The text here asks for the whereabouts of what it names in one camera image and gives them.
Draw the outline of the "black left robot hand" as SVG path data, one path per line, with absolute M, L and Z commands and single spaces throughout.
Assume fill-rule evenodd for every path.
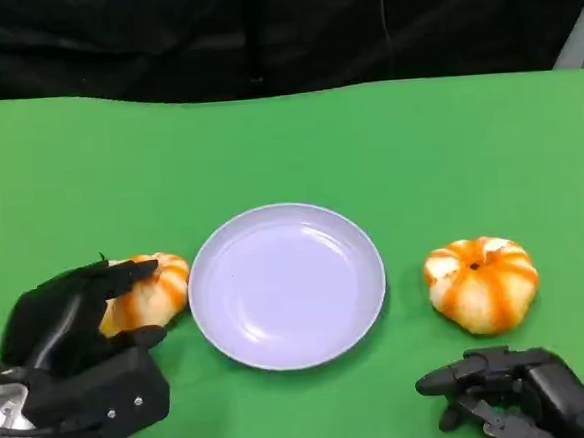
M 100 332 L 108 302 L 124 297 L 152 276 L 155 260 L 111 266 L 101 260 L 71 269 L 23 293 L 4 328 L 0 359 L 14 367 L 38 368 L 56 378 L 73 377 L 132 347 L 151 349 L 167 331 L 145 323 L 108 338 Z

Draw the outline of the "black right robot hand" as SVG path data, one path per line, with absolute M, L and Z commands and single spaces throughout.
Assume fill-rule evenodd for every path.
M 467 350 L 458 361 L 424 375 L 416 391 L 443 396 L 439 429 L 466 422 L 484 438 L 576 438 L 584 385 L 561 357 L 540 347 Z

